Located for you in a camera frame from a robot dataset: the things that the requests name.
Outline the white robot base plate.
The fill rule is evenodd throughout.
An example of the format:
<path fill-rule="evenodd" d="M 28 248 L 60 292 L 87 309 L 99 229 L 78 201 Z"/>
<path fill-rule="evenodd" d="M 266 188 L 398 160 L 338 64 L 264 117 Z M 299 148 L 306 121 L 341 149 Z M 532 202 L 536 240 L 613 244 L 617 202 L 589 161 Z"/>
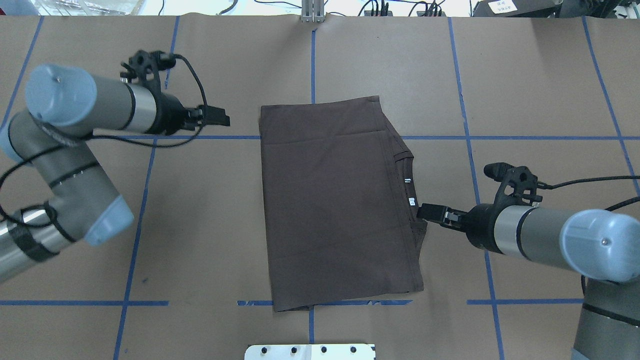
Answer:
<path fill-rule="evenodd" d="M 245 360 L 376 360 L 374 344 L 256 344 L 247 347 Z"/>

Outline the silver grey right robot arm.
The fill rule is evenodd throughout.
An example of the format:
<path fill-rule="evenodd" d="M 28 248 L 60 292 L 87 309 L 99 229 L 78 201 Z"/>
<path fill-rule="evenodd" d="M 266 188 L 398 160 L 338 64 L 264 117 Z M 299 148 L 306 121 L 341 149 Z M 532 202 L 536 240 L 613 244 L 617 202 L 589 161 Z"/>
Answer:
<path fill-rule="evenodd" d="M 462 211 L 424 203 L 419 219 L 466 234 L 478 249 L 585 277 L 573 360 L 637 360 L 640 225 L 604 209 L 482 203 Z"/>

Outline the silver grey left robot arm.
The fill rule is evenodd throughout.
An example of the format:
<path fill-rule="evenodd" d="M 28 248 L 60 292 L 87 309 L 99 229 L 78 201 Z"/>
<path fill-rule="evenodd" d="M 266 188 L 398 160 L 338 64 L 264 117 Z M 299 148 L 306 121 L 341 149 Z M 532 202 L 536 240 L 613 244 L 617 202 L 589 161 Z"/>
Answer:
<path fill-rule="evenodd" d="M 134 214 L 110 180 L 89 141 L 134 144 L 96 130 L 170 136 L 198 135 L 205 126 L 230 126 L 230 117 L 204 100 L 185 107 L 162 91 L 159 64 L 124 64 L 121 79 L 106 79 L 83 68 L 45 63 L 25 87 L 26 108 L 1 130 L 1 148 L 16 164 L 1 182 L 24 166 L 33 167 L 52 197 L 13 214 L 1 210 L 1 281 L 58 256 L 79 241 L 99 246 L 130 227 Z"/>

